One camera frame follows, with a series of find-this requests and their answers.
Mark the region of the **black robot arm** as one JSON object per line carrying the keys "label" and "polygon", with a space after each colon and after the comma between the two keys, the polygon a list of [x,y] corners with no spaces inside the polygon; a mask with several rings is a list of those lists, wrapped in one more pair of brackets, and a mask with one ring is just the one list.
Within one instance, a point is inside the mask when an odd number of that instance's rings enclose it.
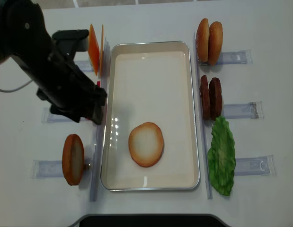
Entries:
{"label": "black robot arm", "polygon": [[12,58],[38,85],[37,96],[51,104],[51,113],[99,125],[107,93],[74,62],[76,52],[87,51],[88,36],[86,29],[49,35],[38,4],[0,0],[0,64]]}

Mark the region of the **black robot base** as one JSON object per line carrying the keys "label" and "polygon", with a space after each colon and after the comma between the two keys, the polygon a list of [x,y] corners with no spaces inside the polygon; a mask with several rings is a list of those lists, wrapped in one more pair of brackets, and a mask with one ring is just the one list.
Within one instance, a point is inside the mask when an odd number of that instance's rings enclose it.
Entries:
{"label": "black robot base", "polygon": [[73,227],[227,227],[210,215],[134,214],[90,215],[77,220]]}

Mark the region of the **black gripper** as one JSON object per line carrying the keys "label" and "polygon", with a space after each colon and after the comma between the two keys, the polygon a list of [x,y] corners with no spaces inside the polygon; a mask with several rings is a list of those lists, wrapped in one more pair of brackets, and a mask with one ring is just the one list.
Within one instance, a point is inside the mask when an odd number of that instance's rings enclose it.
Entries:
{"label": "black gripper", "polygon": [[74,62],[73,53],[43,53],[36,57],[37,96],[51,104],[51,113],[79,122],[84,117],[97,125],[103,119],[107,93]]}

